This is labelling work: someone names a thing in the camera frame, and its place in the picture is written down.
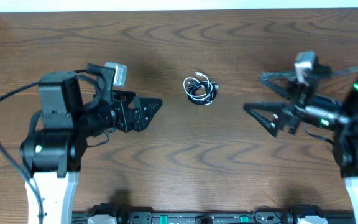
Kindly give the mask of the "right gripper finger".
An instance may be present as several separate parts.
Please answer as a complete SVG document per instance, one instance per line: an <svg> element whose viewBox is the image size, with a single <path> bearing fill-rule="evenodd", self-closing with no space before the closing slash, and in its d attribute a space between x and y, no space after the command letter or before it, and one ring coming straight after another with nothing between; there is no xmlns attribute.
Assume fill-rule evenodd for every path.
<svg viewBox="0 0 358 224"><path fill-rule="evenodd" d="M296 85L296 73L293 70L265 72L259 75L259 82L282 98L290 99Z"/></svg>
<svg viewBox="0 0 358 224"><path fill-rule="evenodd" d="M273 137L283 129L286 103L245 103L243 109L251 115Z"/></svg>

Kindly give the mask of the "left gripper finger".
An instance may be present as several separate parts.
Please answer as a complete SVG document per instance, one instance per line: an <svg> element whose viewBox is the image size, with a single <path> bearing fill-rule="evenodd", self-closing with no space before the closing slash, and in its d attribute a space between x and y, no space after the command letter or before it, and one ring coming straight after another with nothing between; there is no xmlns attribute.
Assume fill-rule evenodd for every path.
<svg viewBox="0 0 358 224"><path fill-rule="evenodd" d="M162 107L162 99L134 98L134 130L145 130L157 111Z"/></svg>
<svg viewBox="0 0 358 224"><path fill-rule="evenodd" d="M114 90L113 97L115 100L128 105L136 97L136 93L133 91Z"/></svg>

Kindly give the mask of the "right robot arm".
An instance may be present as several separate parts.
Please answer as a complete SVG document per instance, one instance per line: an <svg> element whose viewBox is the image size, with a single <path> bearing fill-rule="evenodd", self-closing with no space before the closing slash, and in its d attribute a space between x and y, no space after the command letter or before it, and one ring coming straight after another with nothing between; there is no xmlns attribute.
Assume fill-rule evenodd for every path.
<svg viewBox="0 0 358 224"><path fill-rule="evenodd" d="M285 126L290 134L295 134L301 123L332 131L331 139L320 139L333 147L334 160L345 181L358 223L358 79L344 101L317 94L320 80L355 72L358 68L311 72L303 82L293 72L262 73L260 82L285 101L246 103L243 109L272 136Z"/></svg>

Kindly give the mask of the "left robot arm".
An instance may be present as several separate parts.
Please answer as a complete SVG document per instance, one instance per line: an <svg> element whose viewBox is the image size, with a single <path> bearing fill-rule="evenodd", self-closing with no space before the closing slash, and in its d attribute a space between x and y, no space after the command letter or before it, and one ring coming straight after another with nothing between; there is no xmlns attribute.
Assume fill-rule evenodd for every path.
<svg viewBox="0 0 358 224"><path fill-rule="evenodd" d="M40 79L42 109L33 115L21 144L30 174L25 185L29 223L71 223L87 138L115 130L143 131L162 107L161 99L114 90L115 74L115 69L101 67Z"/></svg>

